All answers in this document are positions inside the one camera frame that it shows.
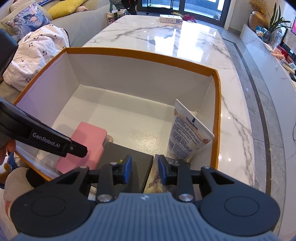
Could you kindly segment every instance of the black plush ear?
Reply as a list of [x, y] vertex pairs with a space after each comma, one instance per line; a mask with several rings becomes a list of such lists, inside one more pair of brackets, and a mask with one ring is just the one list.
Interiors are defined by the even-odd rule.
[[26, 178], [30, 185], [34, 188], [47, 182], [42, 176], [35, 172], [32, 168], [29, 168], [26, 172]]

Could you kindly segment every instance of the white star logo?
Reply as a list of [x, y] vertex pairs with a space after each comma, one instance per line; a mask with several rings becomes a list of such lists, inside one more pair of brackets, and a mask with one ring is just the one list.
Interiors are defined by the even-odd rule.
[[140, 198], [141, 198], [142, 200], [146, 201], [146, 199], [148, 199], [149, 196], [147, 196], [147, 195], [143, 195], [143, 196], [141, 196]]

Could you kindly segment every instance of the blue marble-patterned pillow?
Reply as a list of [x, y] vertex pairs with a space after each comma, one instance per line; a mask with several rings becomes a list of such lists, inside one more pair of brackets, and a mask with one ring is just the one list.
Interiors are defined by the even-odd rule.
[[31, 4], [13, 19], [6, 23], [20, 39], [38, 28], [50, 24], [48, 18], [38, 9], [36, 3]]

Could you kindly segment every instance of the glass door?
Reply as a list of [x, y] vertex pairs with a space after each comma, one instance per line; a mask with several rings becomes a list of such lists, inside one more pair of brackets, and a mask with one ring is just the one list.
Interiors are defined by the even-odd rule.
[[139, 0], [138, 10], [169, 14], [178, 11], [224, 26], [231, 0]]

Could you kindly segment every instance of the pink case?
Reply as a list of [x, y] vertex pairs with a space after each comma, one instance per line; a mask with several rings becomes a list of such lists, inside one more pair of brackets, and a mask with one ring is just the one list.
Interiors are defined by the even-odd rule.
[[81, 165], [89, 166], [90, 170], [96, 169], [98, 162], [103, 154], [103, 142], [107, 135], [105, 129], [81, 122], [74, 131], [71, 139], [87, 147], [87, 155], [83, 158], [67, 154], [60, 157], [56, 163], [56, 169], [61, 173], [66, 173]]

